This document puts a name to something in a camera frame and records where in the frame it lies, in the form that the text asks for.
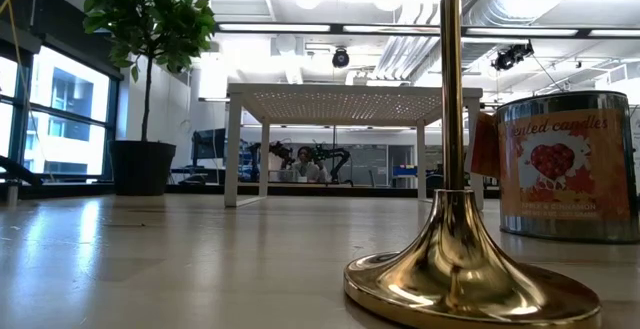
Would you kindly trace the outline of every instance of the white table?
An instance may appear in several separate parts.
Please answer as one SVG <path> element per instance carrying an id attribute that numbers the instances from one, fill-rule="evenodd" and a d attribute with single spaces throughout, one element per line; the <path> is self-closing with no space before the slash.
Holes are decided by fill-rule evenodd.
<path id="1" fill-rule="evenodd" d="M 480 111 L 482 89 L 464 88 L 463 103 L 473 128 Z M 442 88 L 369 87 L 346 85 L 229 84 L 229 129 L 224 202 L 227 207 L 266 198 L 268 161 L 260 163 L 259 196 L 238 201 L 240 122 L 244 107 L 262 124 L 262 144 L 269 143 L 270 125 L 367 125 L 416 127 L 418 147 L 418 200 L 426 200 L 425 126 L 442 118 Z M 267 158 L 269 146 L 262 145 Z M 484 203 L 482 176 L 471 175 L 479 209 Z"/>

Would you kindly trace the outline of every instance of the security camera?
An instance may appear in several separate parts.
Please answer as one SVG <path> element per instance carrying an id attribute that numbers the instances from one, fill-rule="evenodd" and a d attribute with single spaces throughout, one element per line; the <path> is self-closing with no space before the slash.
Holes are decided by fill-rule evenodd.
<path id="1" fill-rule="evenodd" d="M 333 60 L 331 62 L 333 63 L 334 68 L 346 68 L 349 65 L 349 54 L 347 54 L 347 49 L 336 49 L 336 53 L 333 54 Z"/>

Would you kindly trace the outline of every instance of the floor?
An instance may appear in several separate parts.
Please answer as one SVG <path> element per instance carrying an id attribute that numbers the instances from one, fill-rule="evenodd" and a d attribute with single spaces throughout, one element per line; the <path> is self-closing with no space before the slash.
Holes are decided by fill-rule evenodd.
<path id="1" fill-rule="evenodd" d="M 342 269 L 403 249 L 428 212 L 409 199 L 22 202 L 0 208 L 0 328 L 394 328 L 345 299 Z M 604 328 L 640 323 L 640 246 L 503 234 L 497 201 L 485 221 L 516 260 L 593 288 Z"/>

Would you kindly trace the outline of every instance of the plant pot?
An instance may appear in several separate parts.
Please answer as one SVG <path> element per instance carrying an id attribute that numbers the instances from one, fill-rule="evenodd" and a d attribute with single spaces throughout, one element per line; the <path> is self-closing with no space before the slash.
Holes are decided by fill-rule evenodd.
<path id="1" fill-rule="evenodd" d="M 117 195 L 164 194 L 176 146 L 142 141 L 111 141 L 111 168 Z"/>

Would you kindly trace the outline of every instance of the gold stanchion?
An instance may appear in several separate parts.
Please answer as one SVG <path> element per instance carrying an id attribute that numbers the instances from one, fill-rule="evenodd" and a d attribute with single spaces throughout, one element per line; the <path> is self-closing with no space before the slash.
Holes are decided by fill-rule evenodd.
<path id="1" fill-rule="evenodd" d="M 351 262 L 347 295 L 376 314 L 429 329 L 600 328 L 600 302 L 584 285 L 517 264 L 491 240 L 464 190 L 459 0 L 441 2 L 446 190 L 400 253 Z"/>

